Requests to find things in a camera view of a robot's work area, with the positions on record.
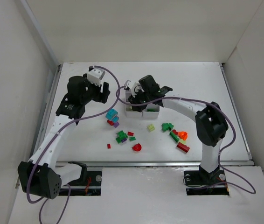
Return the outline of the lime green lego brick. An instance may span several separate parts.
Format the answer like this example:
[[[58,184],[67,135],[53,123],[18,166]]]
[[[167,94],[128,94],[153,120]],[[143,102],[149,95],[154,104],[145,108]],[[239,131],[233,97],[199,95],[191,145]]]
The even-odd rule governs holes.
[[[147,129],[148,129],[149,132],[152,132],[152,131],[155,130],[155,126],[154,126],[153,124],[149,124],[149,125],[147,126]]]

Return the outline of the green lego brick stack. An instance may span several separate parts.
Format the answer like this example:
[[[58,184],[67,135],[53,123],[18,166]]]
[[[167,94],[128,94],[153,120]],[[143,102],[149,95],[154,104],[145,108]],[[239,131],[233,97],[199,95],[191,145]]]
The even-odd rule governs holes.
[[[128,135],[123,130],[117,133],[116,142],[118,144],[127,141],[127,139],[128,139]]]

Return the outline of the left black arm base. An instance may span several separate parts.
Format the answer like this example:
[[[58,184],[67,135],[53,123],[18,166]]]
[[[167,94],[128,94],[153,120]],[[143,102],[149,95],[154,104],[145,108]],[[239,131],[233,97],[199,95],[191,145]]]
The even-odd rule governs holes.
[[[60,196],[100,196],[102,171],[89,170],[82,162],[70,161],[57,169],[62,180]]]

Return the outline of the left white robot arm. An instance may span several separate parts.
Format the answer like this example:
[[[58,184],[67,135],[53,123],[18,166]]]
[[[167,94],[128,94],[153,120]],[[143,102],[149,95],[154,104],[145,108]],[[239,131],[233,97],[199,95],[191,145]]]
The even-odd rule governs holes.
[[[87,167],[84,163],[71,161],[56,167],[66,140],[76,128],[90,101],[106,103],[110,94],[109,84],[103,82],[104,70],[93,69],[82,76],[69,78],[67,93],[56,111],[47,136],[27,162],[18,166],[18,175],[23,192],[27,195],[54,199],[61,187],[71,181],[84,181]]]

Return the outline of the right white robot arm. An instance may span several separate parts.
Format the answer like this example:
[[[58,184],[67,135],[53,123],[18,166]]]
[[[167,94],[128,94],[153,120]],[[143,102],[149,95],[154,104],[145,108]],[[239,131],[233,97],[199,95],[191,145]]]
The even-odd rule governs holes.
[[[185,183],[190,187],[212,185],[222,174],[218,156],[228,130],[220,106],[215,102],[202,102],[179,97],[168,86],[160,87],[151,75],[137,82],[127,80],[125,89],[130,91],[128,102],[133,111],[142,112],[149,102],[174,110],[195,122],[198,139],[202,143],[202,159],[197,171],[184,173]]]

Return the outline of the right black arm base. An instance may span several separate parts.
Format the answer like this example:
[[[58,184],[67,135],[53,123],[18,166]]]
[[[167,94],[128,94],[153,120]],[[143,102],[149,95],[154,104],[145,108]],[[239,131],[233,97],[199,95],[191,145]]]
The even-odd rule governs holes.
[[[202,169],[185,170],[183,183],[188,196],[229,196],[226,176],[223,170],[217,169],[209,174]]]

